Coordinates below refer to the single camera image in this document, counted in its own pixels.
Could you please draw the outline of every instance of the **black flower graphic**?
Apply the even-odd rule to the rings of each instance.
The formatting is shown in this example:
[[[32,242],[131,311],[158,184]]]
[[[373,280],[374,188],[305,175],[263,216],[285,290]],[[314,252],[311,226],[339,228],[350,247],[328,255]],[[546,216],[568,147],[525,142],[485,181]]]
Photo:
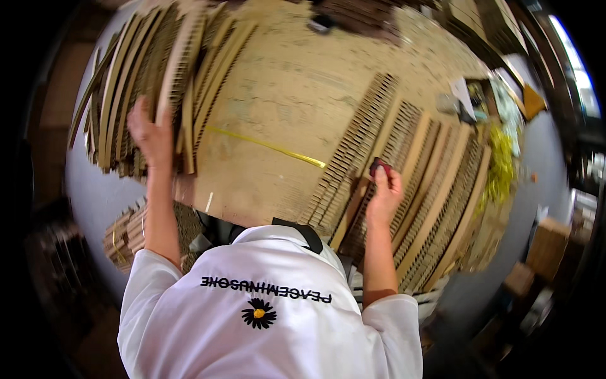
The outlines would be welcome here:
[[[263,300],[259,298],[254,298],[248,302],[253,306],[252,309],[244,309],[242,310],[244,314],[242,318],[244,321],[250,325],[253,323],[253,329],[258,327],[269,328],[269,325],[272,325],[272,321],[276,319],[276,312],[268,312],[273,307],[269,306],[269,301],[265,303]]]

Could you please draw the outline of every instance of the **yellow strap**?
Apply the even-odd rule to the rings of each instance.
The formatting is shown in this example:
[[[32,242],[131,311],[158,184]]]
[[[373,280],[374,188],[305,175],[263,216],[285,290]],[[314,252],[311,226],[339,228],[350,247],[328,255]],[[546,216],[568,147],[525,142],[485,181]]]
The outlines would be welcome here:
[[[217,128],[214,128],[214,127],[206,127],[205,129],[206,130],[210,130],[212,132],[223,133],[223,134],[226,134],[228,136],[240,138],[240,139],[243,139],[244,141],[248,141],[248,142],[252,142],[252,143],[255,143],[255,144],[259,144],[261,146],[269,147],[270,149],[273,149],[273,150],[275,150],[277,152],[281,152],[281,153],[286,154],[288,156],[291,156],[293,158],[300,159],[303,162],[310,163],[310,164],[312,164],[312,165],[314,165],[316,167],[320,167],[321,169],[323,169],[324,167],[326,167],[326,163],[320,162],[317,159],[313,159],[313,158],[310,158],[310,157],[302,155],[302,154],[293,153],[291,151],[283,149],[282,147],[279,147],[279,146],[276,146],[274,144],[270,144],[270,143],[267,143],[267,142],[264,142],[264,141],[260,141],[260,140],[255,139],[255,138],[246,137],[246,136],[243,136],[243,135],[240,135],[240,134],[228,132],[227,130],[217,129]]]
[[[118,247],[116,246],[116,222],[115,221],[114,221],[114,229],[112,231],[112,243],[114,245],[114,249],[116,250],[116,253],[118,253],[118,263],[126,263],[126,259],[124,258],[122,253],[120,253],[120,250],[118,250]]]

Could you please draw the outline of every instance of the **person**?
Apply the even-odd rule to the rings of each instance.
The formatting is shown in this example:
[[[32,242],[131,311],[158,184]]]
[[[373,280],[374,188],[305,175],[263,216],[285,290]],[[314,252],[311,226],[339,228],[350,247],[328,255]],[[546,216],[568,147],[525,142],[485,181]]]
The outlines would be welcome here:
[[[118,347],[136,378],[421,378],[418,305],[398,294],[389,225],[403,199],[375,174],[366,211],[363,311],[343,267],[295,228],[259,226],[179,268],[170,112],[137,101],[128,129],[147,160],[145,249],[124,291]]]

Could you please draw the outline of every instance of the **cardboard box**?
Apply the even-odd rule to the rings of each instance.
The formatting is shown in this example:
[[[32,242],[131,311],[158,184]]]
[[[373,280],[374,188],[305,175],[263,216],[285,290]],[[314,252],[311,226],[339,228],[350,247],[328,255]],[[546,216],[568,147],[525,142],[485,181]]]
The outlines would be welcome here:
[[[552,283],[566,254],[569,236],[570,226],[549,217],[544,218],[537,227],[528,251],[526,265],[544,280]],[[568,251],[576,256],[578,247],[571,244]]]
[[[534,272],[524,263],[516,262],[505,278],[503,286],[511,294],[522,298],[528,294],[534,282]]]

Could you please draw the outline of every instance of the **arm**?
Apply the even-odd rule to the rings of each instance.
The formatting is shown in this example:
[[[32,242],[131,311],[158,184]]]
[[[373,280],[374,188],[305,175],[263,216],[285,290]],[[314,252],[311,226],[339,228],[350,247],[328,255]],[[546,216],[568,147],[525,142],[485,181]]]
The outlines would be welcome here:
[[[398,293],[396,268],[391,254],[389,226],[404,193],[400,175],[383,167],[375,173],[376,193],[366,208],[366,253],[364,255],[364,308],[375,301]]]
[[[128,130],[147,160],[147,216],[145,248],[163,256],[179,270],[180,248],[173,211],[173,128],[171,111],[165,110],[160,125],[148,117],[145,97],[128,114]]]

